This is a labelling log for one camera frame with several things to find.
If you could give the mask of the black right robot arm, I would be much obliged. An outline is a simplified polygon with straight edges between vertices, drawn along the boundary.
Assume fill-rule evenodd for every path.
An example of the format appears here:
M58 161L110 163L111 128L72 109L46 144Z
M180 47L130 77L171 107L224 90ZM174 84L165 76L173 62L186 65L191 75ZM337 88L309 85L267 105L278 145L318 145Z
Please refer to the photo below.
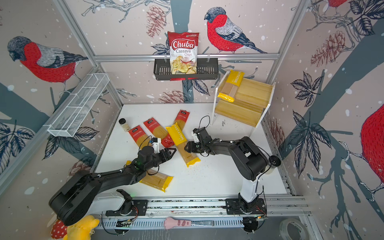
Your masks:
M228 204L227 210L234 213L253 214L266 211L259 205L258 187L261 176L270 169L269 158L249 137L239 140L213 139L206 128L193 130L193 141L188 141L184 150L188 153L209 155L226 155L232 157L239 173L243 177L238 201L233 206Z

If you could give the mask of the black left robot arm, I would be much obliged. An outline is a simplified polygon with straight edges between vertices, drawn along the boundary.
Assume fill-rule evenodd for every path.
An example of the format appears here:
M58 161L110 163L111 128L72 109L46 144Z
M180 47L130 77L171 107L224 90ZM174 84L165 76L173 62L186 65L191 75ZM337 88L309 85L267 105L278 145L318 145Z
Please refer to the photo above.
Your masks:
M176 151L165 148L155 153L153 147L146 146L122 169L103 173L79 171L52 196L49 206L66 226L73 225L86 215L99 193L138 183L148 170L172 159Z

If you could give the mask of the yellow pasta bag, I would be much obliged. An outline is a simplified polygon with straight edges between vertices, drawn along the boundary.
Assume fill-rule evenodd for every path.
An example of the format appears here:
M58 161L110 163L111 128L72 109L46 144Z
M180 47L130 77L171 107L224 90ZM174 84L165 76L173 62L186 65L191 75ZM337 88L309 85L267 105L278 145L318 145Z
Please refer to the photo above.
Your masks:
M177 147L178 151L180 152L187 167L201 161L196 154L188 153L185 150L188 140L183 134L182 130L180 129L178 123L175 123L170 127L166 127L166 129L170 137L172 138L174 145Z
M140 183L165 193L174 177L163 174L159 170L160 167L148 170L146 176L140 180Z
M242 83L244 74L244 72L230 70L223 87L219 91L218 98L233 103L235 101L237 90Z

